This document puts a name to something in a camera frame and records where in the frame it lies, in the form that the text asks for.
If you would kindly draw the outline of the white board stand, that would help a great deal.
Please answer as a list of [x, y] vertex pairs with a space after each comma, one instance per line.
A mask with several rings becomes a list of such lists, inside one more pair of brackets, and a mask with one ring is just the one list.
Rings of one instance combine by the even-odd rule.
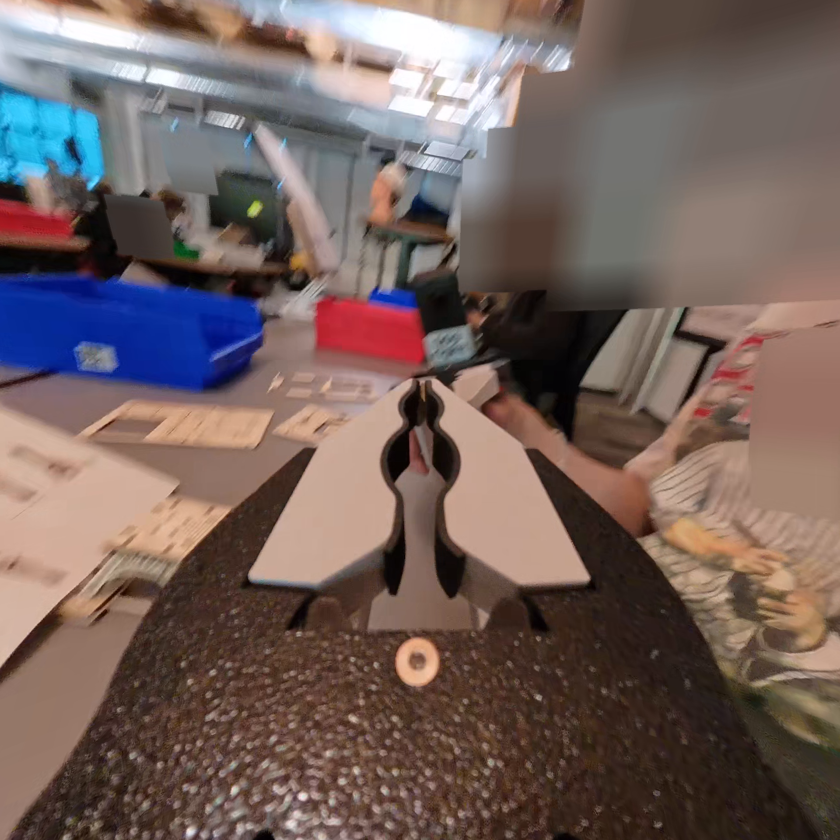
[[280, 316], [287, 320], [313, 320], [318, 303], [329, 292], [331, 278], [330, 274], [321, 274], [311, 278], [300, 290], [288, 290], [280, 306]]

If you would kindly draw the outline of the large wooden parts sheet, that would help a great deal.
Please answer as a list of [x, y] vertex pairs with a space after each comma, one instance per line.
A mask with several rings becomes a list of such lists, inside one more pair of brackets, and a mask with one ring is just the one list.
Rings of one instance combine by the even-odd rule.
[[132, 445], [255, 449], [273, 417], [266, 408], [132, 400], [78, 436]]

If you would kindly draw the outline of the person's right hand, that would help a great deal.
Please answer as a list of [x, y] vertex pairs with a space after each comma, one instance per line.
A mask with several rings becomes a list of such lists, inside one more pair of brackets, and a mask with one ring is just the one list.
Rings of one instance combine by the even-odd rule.
[[562, 466], [568, 454], [565, 436], [517, 395], [503, 392], [486, 407], [483, 414], [523, 448], [538, 451], [551, 463]]

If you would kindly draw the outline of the wooden parts sheet with arches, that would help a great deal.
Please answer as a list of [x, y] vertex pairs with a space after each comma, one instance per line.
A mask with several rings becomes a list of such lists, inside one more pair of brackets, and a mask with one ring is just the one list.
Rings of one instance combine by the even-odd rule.
[[274, 427], [271, 433], [300, 444], [318, 446], [350, 420], [351, 417], [345, 413], [310, 404]]

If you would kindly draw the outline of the instruction booklet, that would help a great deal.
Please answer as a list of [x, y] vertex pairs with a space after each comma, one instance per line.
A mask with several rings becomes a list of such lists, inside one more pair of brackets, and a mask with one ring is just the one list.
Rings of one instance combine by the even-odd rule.
[[1, 664], [178, 479], [2, 406]]

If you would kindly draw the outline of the person's printed t-shirt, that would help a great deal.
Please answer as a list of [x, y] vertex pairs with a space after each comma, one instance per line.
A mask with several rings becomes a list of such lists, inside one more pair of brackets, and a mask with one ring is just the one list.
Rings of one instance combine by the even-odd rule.
[[625, 470], [647, 483], [640, 543], [693, 615], [723, 674], [785, 730], [826, 749], [839, 739], [838, 521], [762, 509], [748, 446], [765, 340], [829, 315], [766, 308], [724, 348], [710, 377]]

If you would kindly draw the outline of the red plastic bin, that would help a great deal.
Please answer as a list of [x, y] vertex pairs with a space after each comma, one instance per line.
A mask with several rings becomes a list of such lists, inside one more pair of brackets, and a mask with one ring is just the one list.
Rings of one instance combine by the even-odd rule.
[[324, 298], [316, 305], [314, 328], [320, 350], [410, 364], [425, 360], [424, 331], [416, 308]]
[[48, 212], [26, 203], [1, 200], [3, 235], [48, 238], [72, 238], [71, 217], [62, 212]]

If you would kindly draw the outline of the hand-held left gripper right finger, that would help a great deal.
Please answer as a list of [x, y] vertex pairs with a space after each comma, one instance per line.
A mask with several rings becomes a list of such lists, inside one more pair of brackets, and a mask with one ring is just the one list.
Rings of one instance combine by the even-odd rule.
[[446, 385], [428, 380], [434, 568], [448, 598], [490, 614], [507, 599], [592, 582], [527, 450]]

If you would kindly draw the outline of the small wooden parts sheet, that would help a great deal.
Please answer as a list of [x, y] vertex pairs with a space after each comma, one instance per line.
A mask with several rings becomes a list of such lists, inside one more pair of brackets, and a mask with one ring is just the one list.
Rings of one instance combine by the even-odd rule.
[[382, 395], [372, 379], [345, 374], [312, 371], [278, 373], [268, 385], [267, 394], [290, 400], [316, 400], [330, 403], [372, 403]]

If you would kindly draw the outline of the wooden tower base model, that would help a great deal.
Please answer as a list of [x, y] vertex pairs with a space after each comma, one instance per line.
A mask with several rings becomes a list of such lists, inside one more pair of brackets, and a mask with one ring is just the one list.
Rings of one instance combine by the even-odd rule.
[[143, 616], [181, 563], [232, 511], [170, 496], [104, 545], [102, 562], [59, 605], [65, 623], [90, 625], [107, 613]]

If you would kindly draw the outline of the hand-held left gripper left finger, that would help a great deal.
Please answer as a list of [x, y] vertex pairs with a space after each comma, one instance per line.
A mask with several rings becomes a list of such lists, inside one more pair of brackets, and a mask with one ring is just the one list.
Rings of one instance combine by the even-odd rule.
[[248, 571], [252, 585], [331, 597], [345, 614], [397, 591], [406, 556], [397, 480], [411, 463], [418, 381], [406, 380], [326, 437]]

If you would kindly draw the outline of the grey desk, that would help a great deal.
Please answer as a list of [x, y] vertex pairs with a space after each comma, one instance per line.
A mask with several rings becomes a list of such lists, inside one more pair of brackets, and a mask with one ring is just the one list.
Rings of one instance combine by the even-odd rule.
[[[395, 362], [315, 350], [311, 327], [270, 322], [265, 343], [249, 370], [215, 392], [174, 392], [139, 385], [51, 376], [2, 389], [6, 408], [77, 434], [135, 398], [174, 403], [268, 407], [274, 423], [294, 414], [299, 402], [269, 392], [278, 373], [339, 372], [369, 377], [378, 390], [405, 379], [412, 367]], [[118, 454], [180, 481], [181, 492], [235, 507], [278, 471], [300, 445], [268, 433], [254, 450], [105, 444]], [[370, 629], [483, 627], [487, 616], [462, 597], [449, 600], [427, 567], [427, 551], [408, 533], [404, 582], [407, 594], [378, 596]], [[107, 691], [140, 616], [108, 612], [92, 625], [56, 621], [39, 626], [2, 669], [1, 837], [7, 838], [76, 746]]]

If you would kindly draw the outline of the blue plastic bin with tag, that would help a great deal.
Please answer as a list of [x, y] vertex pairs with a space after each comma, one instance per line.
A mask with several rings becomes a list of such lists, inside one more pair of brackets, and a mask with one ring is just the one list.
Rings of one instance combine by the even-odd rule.
[[245, 299], [70, 274], [2, 276], [4, 366], [203, 392], [241, 374], [263, 343], [259, 310]]

